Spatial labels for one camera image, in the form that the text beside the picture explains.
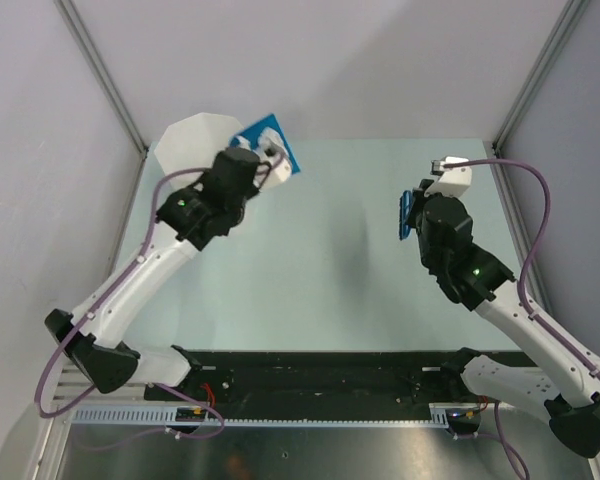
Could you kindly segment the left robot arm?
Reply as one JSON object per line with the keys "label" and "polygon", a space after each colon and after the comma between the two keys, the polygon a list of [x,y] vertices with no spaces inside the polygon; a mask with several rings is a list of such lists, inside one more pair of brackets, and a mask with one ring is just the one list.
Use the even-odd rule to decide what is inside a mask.
{"label": "left robot arm", "polygon": [[131,380],[163,383],[177,398],[194,397],[201,387],[179,347],[141,350],[123,337],[137,314],[161,286],[214,238],[229,234],[244,217],[283,154],[240,147],[221,150],[196,179],[161,200],[154,196],[147,232],[138,251],[83,304],[71,312],[55,309],[45,325],[60,350],[102,394]]}

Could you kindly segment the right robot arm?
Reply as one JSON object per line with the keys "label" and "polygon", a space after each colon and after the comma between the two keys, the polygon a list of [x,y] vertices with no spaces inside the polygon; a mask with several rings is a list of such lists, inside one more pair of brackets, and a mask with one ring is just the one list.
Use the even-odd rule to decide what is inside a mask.
{"label": "right robot arm", "polygon": [[600,357],[534,300],[522,303],[513,272],[473,241],[473,220],[457,198],[427,195],[432,181],[400,198],[399,232],[414,233],[422,265],[445,296],[488,321],[532,361],[509,367],[463,348],[441,376],[453,401],[485,395],[547,424],[572,452],[600,453]]}

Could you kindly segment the blue dustpan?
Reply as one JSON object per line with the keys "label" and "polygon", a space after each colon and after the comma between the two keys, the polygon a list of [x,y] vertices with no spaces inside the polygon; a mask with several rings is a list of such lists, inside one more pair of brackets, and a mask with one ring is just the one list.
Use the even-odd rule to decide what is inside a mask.
{"label": "blue dustpan", "polygon": [[282,153],[290,166],[291,174],[295,175],[300,172],[295,155],[273,113],[237,132],[230,139],[229,145],[231,147],[243,146],[259,153]]}

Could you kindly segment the blue hand brush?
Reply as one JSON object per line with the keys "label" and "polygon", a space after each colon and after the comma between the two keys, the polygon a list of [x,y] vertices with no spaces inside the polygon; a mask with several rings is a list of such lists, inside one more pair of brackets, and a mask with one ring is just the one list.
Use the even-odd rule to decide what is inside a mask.
{"label": "blue hand brush", "polygon": [[412,191],[405,190],[399,200],[399,227],[398,236],[399,240],[406,240],[411,233],[411,226],[409,224],[409,214],[412,207]]}

